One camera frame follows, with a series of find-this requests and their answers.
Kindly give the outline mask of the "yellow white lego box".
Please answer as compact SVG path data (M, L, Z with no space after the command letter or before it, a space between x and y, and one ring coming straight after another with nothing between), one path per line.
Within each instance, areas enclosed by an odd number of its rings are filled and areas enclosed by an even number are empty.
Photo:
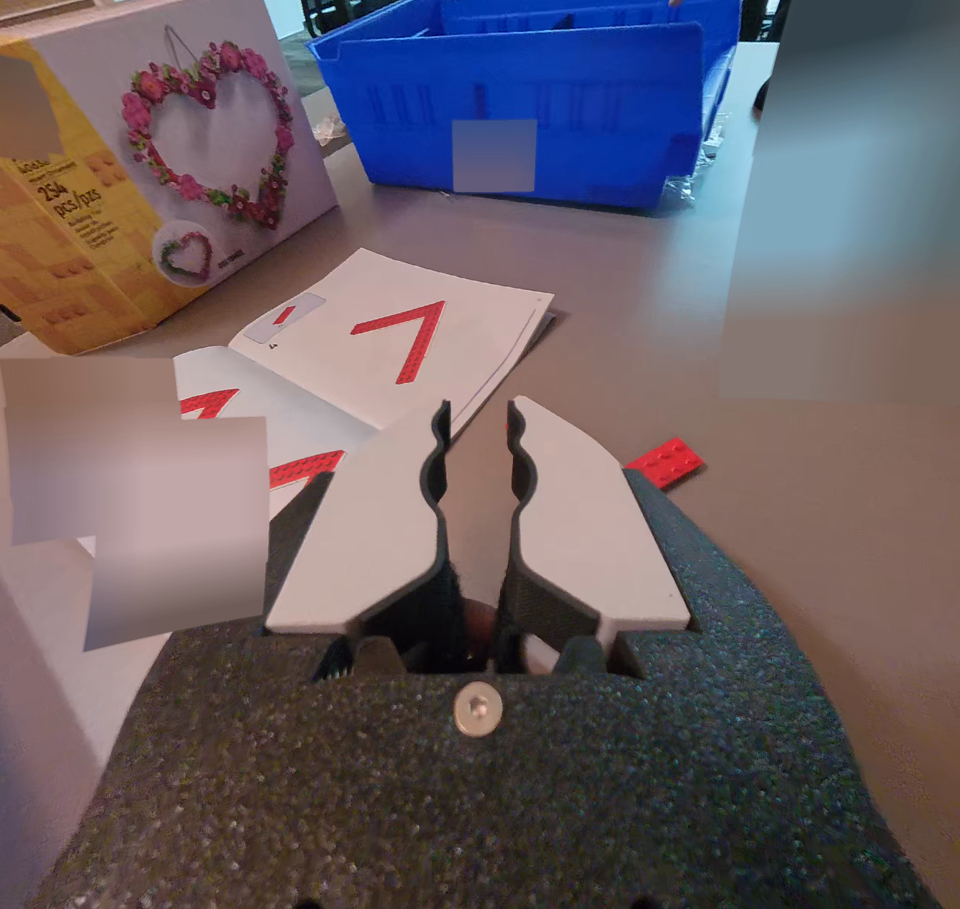
M2 322L49 350L158 326L336 205L264 0L2 27Z

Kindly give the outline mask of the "blue divided plastic bin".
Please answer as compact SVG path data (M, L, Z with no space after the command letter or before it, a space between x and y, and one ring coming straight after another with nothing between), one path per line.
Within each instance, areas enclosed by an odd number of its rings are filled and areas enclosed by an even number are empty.
M307 44L372 183L454 192L454 130L531 173L489 194L654 207L690 176L741 0L400 0Z

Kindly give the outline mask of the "long red lego plate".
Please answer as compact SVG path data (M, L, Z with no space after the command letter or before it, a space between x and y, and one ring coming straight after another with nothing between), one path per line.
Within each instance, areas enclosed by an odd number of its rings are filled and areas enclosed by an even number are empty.
M640 473L660 492L668 493L704 472L707 463L675 435L625 463L623 469Z

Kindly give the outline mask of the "lego instruction booklet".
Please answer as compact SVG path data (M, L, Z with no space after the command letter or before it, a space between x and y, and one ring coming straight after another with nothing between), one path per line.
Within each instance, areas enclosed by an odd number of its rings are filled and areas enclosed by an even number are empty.
M176 356L181 416L265 419L274 517L429 403L450 403L456 438L543 334L553 300L360 249L227 345Z

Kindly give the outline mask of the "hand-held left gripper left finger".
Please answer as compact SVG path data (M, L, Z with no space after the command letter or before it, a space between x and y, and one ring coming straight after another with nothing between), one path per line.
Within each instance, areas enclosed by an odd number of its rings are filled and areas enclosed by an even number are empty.
M337 468L266 617L286 635L357 635L448 560L440 510L449 399L417 406Z

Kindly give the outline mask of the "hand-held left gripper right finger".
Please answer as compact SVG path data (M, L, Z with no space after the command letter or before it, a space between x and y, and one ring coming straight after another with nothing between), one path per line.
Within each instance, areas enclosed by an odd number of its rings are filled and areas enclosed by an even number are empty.
M684 631L691 613L618 460L527 396L508 406L507 612L522 634Z

